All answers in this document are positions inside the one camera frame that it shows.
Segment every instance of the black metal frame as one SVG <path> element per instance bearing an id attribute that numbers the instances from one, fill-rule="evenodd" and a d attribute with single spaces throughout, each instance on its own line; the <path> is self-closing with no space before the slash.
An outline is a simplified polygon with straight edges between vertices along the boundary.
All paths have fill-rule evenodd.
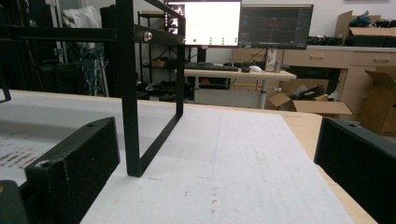
<path id="1" fill-rule="evenodd" d="M 134 24 L 134 1 L 116 0 L 117 28 L 29 28 L 0 26 L 0 40 L 37 39 L 79 42 L 110 42 L 117 46 L 116 70 L 120 73 L 121 102 L 125 138 L 127 173 L 140 177 L 183 115 L 184 106 L 184 35 L 186 19 L 158 0 L 145 0 L 151 5 L 178 17 L 177 35 Z M 177 46 L 176 114 L 140 158 L 135 78 L 135 43 Z"/>
<path id="2" fill-rule="evenodd" d="M 11 100 L 11 94 L 9 94 L 8 85 L 6 78 L 4 77 L 3 67 L 0 64 L 0 87 L 3 89 L 4 99 L 0 100 L 0 104 Z"/>
<path id="3" fill-rule="evenodd" d="M 151 27 L 150 24 L 150 19 L 151 18 L 163 18 L 163 14 L 142 14 L 140 12 L 137 12 L 137 23 L 140 25 L 141 24 L 141 18 L 146 18 L 148 20 L 148 27 Z M 139 60 L 140 60 L 140 80 L 142 83 L 144 83 L 143 80 L 143 50 L 142 50 L 142 44 L 139 43 Z M 151 45 L 148 45 L 148 61 L 151 63 Z M 151 64 L 148 67 L 148 72 L 149 72 L 149 83 L 152 82 L 152 67 Z"/>

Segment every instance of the white table surface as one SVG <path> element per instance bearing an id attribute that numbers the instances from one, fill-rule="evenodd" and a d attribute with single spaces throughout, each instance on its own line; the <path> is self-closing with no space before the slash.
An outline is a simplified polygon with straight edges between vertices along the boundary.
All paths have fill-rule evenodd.
<path id="1" fill-rule="evenodd" d="M 249 72 L 244 73 L 239 69 L 238 72 L 217 71 L 217 70 L 195 70 L 185 69 L 184 76 L 186 77 L 228 77 L 228 78 L 242 78 L 242 79 L 259 79 L 259 80 L 283 80 L 289 81 L 295 79 L 296 76 L 292 73 L 281 70 L 279 73 L 274 72 Z"/>
<path id="2" fill-rule="evenodd" d="M 38 157 L 85 123 L 116 118 L 121 162 L 82 223 L 353 223 L 279 115 L 185 105 L 137 178 L 126 174 L 120 99 L 11 96 L 0 104 L 0 179 L 21 183 L 24 156 Z M 141 149 L 175 110 L 139 102 Z"/>

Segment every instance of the black plastic part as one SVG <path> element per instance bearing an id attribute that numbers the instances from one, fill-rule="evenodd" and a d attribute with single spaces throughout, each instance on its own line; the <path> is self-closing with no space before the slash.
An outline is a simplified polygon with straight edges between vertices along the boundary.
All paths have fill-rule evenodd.
<path id="1" fill-rule="evenodd" d="M 242 72 L 243 73 L 249 73 L 250 72 L 250 67 L 242 67 Z"/>
<path id="2" fill-rule="evenodd" d="M 85 94 L 82 67 L 73 63 L 40 67 L 41 82 L 46 92 Z"/>
<path id="3" fill-rule="evenodd" d="M 315 163 L 378 223 L 396 223 L 396 145 L 351 122 L 323 118 Z"/>
<path id="4" fill-rule="evenodd" d="M 197 48 L 197 62 L 198 63 L 206 62 L 206 49 Z"/>
<path id="5" fill-rule="evenodd" d="M 11 180 L 0 180 L 0 224 L 28 224 L 20 190 Z"/>
<path id="6" fill-rule="evenodd" d="M 386 36 L 384 48 L 396 48 L 396 36 Z"/>
<path id="7" fill-rule="evenodd" d="M 350 47 L 383 48 L 385 38 L 384 35 L 350 35 L 346 38 L 345 44 Z"/>
<path id="8" fill-rule="evenodd" d="M 69 135 L 25 168 L 45 214 L 42 223 L 79 223 L 120 163 L 114 118 Z"/>

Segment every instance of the monitor screen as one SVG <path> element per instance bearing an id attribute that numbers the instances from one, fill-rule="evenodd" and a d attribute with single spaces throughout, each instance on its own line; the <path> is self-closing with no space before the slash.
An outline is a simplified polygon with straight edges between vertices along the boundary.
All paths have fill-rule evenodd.
<path id="1" fill-rule="evenodd" d="M 165 0 L 186 18 L 186 46 L 238 46 L 241 0 Z M 165 13 L 165 30 L 176 34 L 177 19 Z"/>
<path id="2" fill-rule="evenodd" d="M 242 5 L 238 47 L 306 49 L 314 6 Z"/>

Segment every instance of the monitor stand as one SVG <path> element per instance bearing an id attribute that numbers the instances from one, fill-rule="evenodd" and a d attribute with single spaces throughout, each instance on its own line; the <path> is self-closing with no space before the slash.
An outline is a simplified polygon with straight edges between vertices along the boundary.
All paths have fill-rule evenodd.
<path id="1" fill-rule="evenodd" d="M 202 47 L 197 48 L 197 62 L 205 63 L 206 62 L 206 49 Z"/>

